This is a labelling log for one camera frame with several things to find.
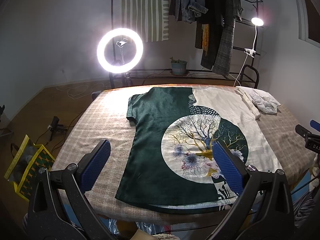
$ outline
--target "yellow trimmed bag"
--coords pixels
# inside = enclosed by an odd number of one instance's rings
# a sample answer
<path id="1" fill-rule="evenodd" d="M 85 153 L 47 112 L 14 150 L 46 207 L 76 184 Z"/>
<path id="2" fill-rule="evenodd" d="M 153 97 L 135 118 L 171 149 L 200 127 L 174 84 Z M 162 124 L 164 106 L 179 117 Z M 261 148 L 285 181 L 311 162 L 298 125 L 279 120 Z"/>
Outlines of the yellow trimmed bag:
<path id="1" fill-rule="evenodd" d="M 14 191 L 20 197 L 29 201 L 32 190 L 31 180 L 41 167 L 45 167 L 50 171 L 55 158 L 42 144 L 35 145 L 28 135 L 25 136 L 20 148 L 17 150 L 18 152 L 4 178 L 13 183 Z"/>

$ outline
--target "beige tablecloth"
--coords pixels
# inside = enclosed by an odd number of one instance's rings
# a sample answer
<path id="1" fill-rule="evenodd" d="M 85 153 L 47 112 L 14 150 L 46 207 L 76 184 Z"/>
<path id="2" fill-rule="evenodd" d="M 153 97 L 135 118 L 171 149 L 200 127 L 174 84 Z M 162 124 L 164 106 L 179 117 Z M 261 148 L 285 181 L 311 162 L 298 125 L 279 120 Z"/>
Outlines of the beige tablecloth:
<path id="1" fill-rule="evenodd" d="M 176 85 L 203 89 L 207 85 Z M 235 93 L 235 88 L 213 86 Z M 111 143 L 111 156 L 98 177 L 93 189 L 85 195 L 98 214 L 109 218 L 145 221 L 156 224 L 177 224 L 208 219 L 214 222 L 216 213 L 195 215 L 170 215 L 141 209 L 115 199 L 132 146 L 135 127 L 126 119 L 128 99 L 135 94 L 143 94 L 150 86 L 130 87 L 102 92 L 88 107 L 63 145 L 53 170 L 64 169 L 70 163 L 77 163 L 89 153 L 100 139 L 107 138 Z M 315 154 L 304 148 L 304 140 L 295 133 L 297 119 L 285 106 L 280 106 L 276 115 L 261 113 L 258 125 L 269 145 L 281 163 L 289 184 L 313 163 Z"/>

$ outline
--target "polka dot pattern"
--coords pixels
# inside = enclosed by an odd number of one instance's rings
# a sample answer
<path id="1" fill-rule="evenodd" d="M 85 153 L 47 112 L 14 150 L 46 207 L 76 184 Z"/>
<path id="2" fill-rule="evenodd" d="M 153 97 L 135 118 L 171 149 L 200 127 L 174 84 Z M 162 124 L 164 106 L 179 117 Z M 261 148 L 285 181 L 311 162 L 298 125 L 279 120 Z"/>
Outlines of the polka dot pattern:
<path id="1" fill-rule="evenodd" d="M 189 108 L 192 115 L 195 114 L 207 114 L 212 116 L 220 116 L 216 111 L 205 106 L 194 106 L 197 102 L 193 94 L 189 95 Z"/>

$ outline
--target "flower pot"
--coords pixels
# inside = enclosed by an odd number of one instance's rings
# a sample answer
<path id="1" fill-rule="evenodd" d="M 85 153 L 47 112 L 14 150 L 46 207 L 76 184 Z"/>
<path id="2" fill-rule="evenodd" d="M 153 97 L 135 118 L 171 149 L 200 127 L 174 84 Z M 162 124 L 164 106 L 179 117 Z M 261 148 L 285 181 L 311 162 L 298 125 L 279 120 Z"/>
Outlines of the flower pot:
<path id="1" fill-rule="evenodd" d="M 187 63 L 186 61 L 182 61 L 183 63 L 171 63 L 172 74 L 183 76 L 187 72 Z"/>

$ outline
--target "striped curtain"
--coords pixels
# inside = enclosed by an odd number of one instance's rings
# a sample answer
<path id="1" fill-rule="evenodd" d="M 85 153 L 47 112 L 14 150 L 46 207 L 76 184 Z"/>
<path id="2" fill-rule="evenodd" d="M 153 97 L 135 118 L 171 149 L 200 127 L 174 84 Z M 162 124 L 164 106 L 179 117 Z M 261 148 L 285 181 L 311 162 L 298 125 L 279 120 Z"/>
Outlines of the striped curtain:
<path id="1" fill-rule="evenodd" d="M 122 27 L 144 42 L 169 39 L 169 0 L 120 0 Z"/>

